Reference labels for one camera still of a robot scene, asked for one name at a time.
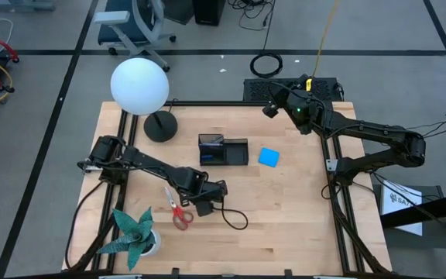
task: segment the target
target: black lamp base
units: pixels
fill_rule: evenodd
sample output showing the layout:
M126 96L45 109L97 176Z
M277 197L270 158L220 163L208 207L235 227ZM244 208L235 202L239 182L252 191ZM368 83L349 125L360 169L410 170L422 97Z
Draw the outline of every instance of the black lamp base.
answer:
M171 112L154 112L144 122L147 137L157 143L163 143L175 136L178 130L177 119Z

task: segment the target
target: scissors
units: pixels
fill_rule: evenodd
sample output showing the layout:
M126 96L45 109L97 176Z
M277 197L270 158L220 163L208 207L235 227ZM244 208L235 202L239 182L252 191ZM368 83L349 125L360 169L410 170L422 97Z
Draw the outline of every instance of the scissors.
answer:
M168 188L165 187L164 191L166 192L168 202L173 209L173 224L180 230L186 230L189 227L189 224L194 221L194 215L192 215L192 213L190 212L184 211L175 203L175 201L173 200L173 196L171 195Z

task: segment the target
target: white cable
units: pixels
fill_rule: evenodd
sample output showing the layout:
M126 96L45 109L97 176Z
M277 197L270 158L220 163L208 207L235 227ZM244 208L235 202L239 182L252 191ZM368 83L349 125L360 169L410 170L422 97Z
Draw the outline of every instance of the white cable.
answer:
M13 33L13 21L9 20L9 19L3 19L1 18L0 21L6 21L9 22L10 27L9 27L9 34L8 34L8 39L6 39L5 43L8 44L10 39L12 38L12 33ZM0 48L0 52L2 52L5 49L4 46L1 46Z

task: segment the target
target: red scissors handle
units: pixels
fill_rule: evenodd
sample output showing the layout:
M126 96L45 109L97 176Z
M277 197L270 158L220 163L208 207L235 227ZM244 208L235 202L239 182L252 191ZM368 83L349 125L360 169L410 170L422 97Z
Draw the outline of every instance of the red scissors handle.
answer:
M173 224L178 229L186 230L192 221L194 221L192 213L185 212L180 206L173 209Z
M173 216L178 217L180 221L189 224L194 221L194 216L190 212L184 211L180 206L173 209Z

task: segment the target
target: black computer tower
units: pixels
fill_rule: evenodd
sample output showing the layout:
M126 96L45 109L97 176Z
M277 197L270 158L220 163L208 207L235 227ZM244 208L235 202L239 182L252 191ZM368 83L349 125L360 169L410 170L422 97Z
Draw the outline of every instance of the black computer tower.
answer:
M197 24L217 26L226 0L192 0Z

